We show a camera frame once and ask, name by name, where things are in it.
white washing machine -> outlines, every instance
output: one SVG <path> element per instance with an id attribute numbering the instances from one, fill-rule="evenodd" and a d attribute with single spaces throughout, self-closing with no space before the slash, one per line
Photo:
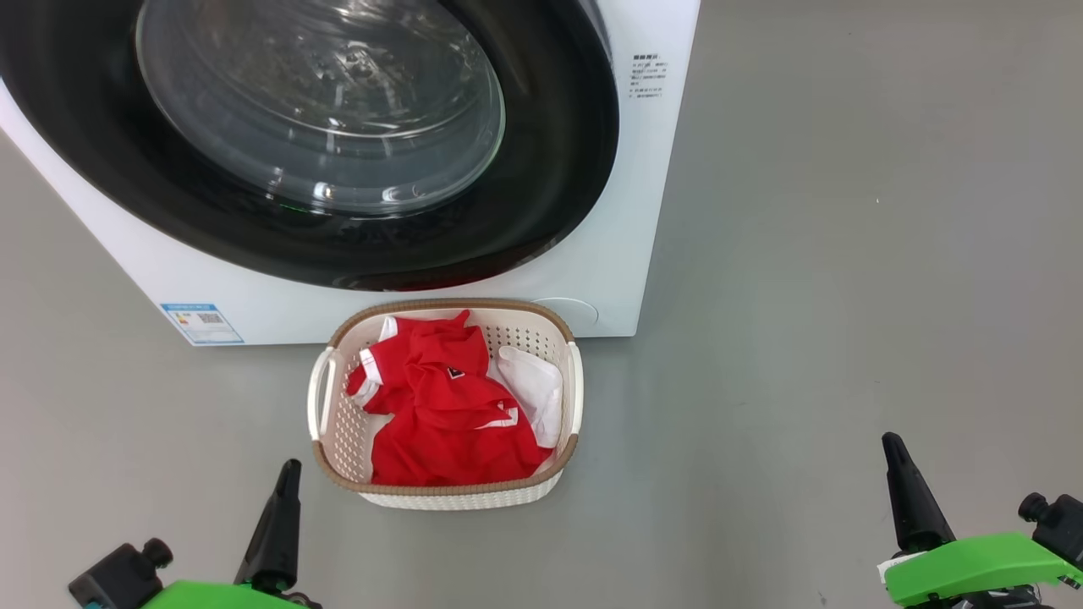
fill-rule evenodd
<path id="1" fill-rule="evenodd" d="M 636 333 L 699 0 L 8 0 L 0 127 L 193 345 Z"/>

basket handle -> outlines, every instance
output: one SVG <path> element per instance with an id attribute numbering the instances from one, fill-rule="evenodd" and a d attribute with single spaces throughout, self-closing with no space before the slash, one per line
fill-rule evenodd
<path id="1" fill-rule="evenodd" d="M 327 432 L 327 417 L 331 412 L 331 400 L 335 398 L 332 379 L 338 367 L 338 358 L 335 354 L 334 347 L 324 349 L 324 352 L 316 358 L 316 365 L 312 366 L 312 376 L 309 378 L 309 435 L 312 436 L 313 442 L 318 441 Z M 325 385 L 323 404 L 319 403 L 321 380 L 324 380 Z"/>
<path id="2" fill-rule="evenodd" d="M 583 357 L 579 355 L 579 347 L 575 341 L 567 344 L 572 352 L 572 374 L 575 375 L 575 402 L 572 404 L 572 433 L 578 433 L 583 426 Z"/>

black knob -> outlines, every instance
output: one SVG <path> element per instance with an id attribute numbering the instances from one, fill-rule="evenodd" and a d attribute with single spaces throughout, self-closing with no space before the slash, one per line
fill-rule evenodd
<path id="1" fill-rule="evenodd" d="M 151 565 L 154 565 L 155 569 L 165 569 L 173 561 L 173 552 L 169 549 L 166 542 L 158 537 L 154 537 L 143 544 L 143 552 L 141 554 L 151 561 Z"/>
<path id="2" fill-rule="evenodd" d="M 1047 507 L 1049 507 L 1049 502 L 1045 501 L 1044 496 L 1040 493 L 1031 493 L 1019 504 L 1019 518 L 1027 522 L 1038 522 Z"/>

white plastic basket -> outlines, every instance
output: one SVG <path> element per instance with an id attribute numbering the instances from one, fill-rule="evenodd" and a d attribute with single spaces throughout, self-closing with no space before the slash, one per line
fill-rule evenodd
<path id="1" fill-rule="evenodd" d="M 452 319 L 464 309 L 470 310 L 467 325 L 484 328 L 491 357 L 509 345 L 560 368 L 564 389 L 557 449 L 537 474 L 523 480 L 464 487 L 370 484 L 373 439 L 387 419 L 365 413 L 345 393 L 350 372 L 361 363 L 361 350 L 379 338 L 388 315 Z M 335 333 L 312 368 L 308 406 L 316 462 L 337 484 L 373 503 L 438 510 L 520 505 L 549 493 L 575 451 L 583 420 L 583 360 L 567 325 L 552 311 L 530 302 L 472 299 L 387 304 L 357 313 Z"/>

brown basket rim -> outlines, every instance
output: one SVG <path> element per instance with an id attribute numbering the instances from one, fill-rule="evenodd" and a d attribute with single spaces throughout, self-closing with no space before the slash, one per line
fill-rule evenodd
<path id="1" fill-rule="evenodd" d="M 331 336 L 330 341 L 327 344 L 328 347 L 338 349 L 339 344 L 342 338 L 349 333 L 353 326 L 358 323 L 374 318 L 376 315 L 387 315 L 393 313 L 408 313 L 410 311 L 427 311 L 430 309 L 507 309 L 511 311 L 524 311 L 527 313 L 535 313 L 542 315 L 543 318 L 552 322 L 553 325 L 560 331 L 564 340 L 567 342 L 575 342 L 575 336 L 572 331 L 564 323 L 564 320 L 560 319 L 556 313 L 542 307 L 540 304 L 535 304 L 533 302 L 525 302 L 521 300 L 506 300 L 500 298 L 446 298 L 446 299 L 430 299 L 430 300 L 408 300 L 404 302 L 393 302 L 390 304 L 380 304 L 377 307 L 369 307 L 364 311 L 361 311 L 356 315 L 353 315 L 345 321 Z M 312 452 L 315 454 L 316 463 L 319 464 L 319 468 L 324 470 L 324 474 L 331 479 L 332 482 L 347 489 L 348 491 L 353 491 L 355 493 L 365 494 L 376 494 L 376 495 L 396 495 L 396 496 L 418 496 L 418 497 L 433 497 L 433 496 L 456 496 L 456 495 L 477 495 L 485 493 L 499 493 L 503 491 L 517 491 L 520 489 L 529 489 L 531 487 L 536 487 L 553 476 L 560 474 L 567 462 L 572 458 L 572 454 L 575 452 L 575 446 L 578 444 L 579 436 L 578 433 L 572 433 L 567 439 L 567 444 L 564 450 L 560 453 L 556 463 L 545 469 L 545 471 L 535 474 L 530 478 L 523 478 L 520 480 L 509 480 L 507 482 L 494 482 L 490 484 L 467 484 L 459 487 L 391 487 L 387 484 L 366 484 L 361 482 L 353 482 L 335 470 L 331 466 L 330 461 L 327 458 L 327 453 L 324 451 L 324 444 L 319 440 L 314 440 L 312 442 Z"/>
<path id="2" fill-rule="evenodd" d="M 510 311 L 535 313 L 552 322 L 552 324 L 557 326 L 557 329 L 560 331 L 560 334 L 564 337 L 564 340 L 567 342 L 575 341 L 575 336 L 572 334 L 571 328 L 567 327 L 567 324 L 564 323 L 564 320 L 560 319 L 557 313 L 553 313 L 540 304 L 523 300 L 506 300 L 503 298 L 436 298 L 431 300 L 407 300 L 404 302 L 392 302 L 390 304 L 369 307 L 340 325 L 339 328 L 335 331 L 335 334 L 331 335 L 331 339 L 327 342 L 327 346 L 335 347 L 337 349 L 339 342 L 342 341 L 342 338 L 345 337 L 347 333 L 353 329 L 353 326 L 369 318 L 391 313 L 428 311 L 430 309 L 507 309 Z"/>

